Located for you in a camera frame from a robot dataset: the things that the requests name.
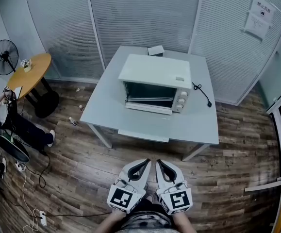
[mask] black table base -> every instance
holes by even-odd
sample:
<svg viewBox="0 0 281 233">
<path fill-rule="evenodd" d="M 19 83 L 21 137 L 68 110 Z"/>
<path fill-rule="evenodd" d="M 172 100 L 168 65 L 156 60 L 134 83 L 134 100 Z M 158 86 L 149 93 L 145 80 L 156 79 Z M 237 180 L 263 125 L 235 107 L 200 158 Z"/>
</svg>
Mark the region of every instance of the black table base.
<svg viewBox="0 0 281 233">
<path fill-rule="evenodd" d="M 39 95 L 36 89 L 32 89 L 31 93 L 37 101 L 33 100 L 30 95 L 26 95 L 26 99 L 34 106 L 35 115 L 39 118 L 45 118 L 52 114 L 59 103 L 59 96 L 57 92 L 54 92 L 49 86 L 45 78 L 41 79 L 42 84 L 47 89 L 47 93 Z"/>
</svg>

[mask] paper sign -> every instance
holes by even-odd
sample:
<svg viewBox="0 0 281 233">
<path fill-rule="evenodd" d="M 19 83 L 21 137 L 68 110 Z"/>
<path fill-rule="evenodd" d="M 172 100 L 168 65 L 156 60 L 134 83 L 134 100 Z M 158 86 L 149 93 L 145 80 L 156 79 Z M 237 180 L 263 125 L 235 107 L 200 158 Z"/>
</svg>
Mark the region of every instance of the paper sign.
<svg viewBox="0 0 281 233">
<path fill-rule="evenodd" d="M 244 31 L 263 39 L 271 26 L 274 6 L 265 0 L 252 0 L 249 16 Z"/>
</svg>

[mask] toaster oven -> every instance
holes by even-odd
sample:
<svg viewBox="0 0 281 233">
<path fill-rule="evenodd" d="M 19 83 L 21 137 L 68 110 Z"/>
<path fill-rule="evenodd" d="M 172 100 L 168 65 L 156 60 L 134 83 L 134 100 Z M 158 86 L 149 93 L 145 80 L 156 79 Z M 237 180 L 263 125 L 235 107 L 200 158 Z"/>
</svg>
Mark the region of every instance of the toaster oven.
<svg viewBox="0 0 281 233">
<path fill-rule="evenodd" d="M 182 112 L 192 89 L 190 63 L 164 57 L 130 54 L 118 79 L 126 108 L 166 115 Z"/>
</svg>

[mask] round wooden table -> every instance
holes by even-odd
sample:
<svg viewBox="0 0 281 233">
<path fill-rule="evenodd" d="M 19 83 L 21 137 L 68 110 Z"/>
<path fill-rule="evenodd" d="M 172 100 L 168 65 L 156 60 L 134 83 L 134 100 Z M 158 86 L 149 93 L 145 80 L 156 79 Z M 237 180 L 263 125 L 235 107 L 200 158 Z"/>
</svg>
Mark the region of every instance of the round wooden table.
<svg viewBox="0 0 281 233">
<path fill-rule="evenodd" d="M 59 102 L 59 96 L 49 86 L 48 82 L 43 77 L 51 64 L 51 55 L 48 53 L 38 54 L 31 58 L 32 69 L 29 72 L 25 72 L 24 68 L 18 68 L 12 75 L 8 82 L 8 87 L 15 90 L 17 87 L 22 86 L 18 99 L 23 96 L 34 106 L 35 114 L 39 118 L 45 118 L 49 116 L 57 107 Z M 42 82 L 47 89 L 47 93 L 39 95 L 34 88 L 39 82 Z M 33 100 L 29 93 L 32 93 L 37 101 Z"/>
</svg>

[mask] oven knob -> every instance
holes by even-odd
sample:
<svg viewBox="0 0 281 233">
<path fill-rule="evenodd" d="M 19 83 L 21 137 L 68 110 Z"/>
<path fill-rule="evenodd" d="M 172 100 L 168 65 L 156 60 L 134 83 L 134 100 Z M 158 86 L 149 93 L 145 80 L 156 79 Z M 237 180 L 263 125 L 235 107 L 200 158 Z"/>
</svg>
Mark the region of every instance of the oven knob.
<svg viewBox="0 0 281 233">
<path fill-rule="evenodd" d="M 183 105 L 182 104 L 178 104 L 176 105 L 176 110 L 179 111 L 183 108 Z"/>
<path fill-rule="evenodd" d="M 180 103 L 180 104 L 184 104 L 185 103 L 185 99 L 178 99 L 177 102 Z"/>
<path fill-rule="evenodd" d="M 186 91 L 182 91 L 180 94 L 180 97 L 186 98 L 188 96 L 188 93 Z"/>
</svg>

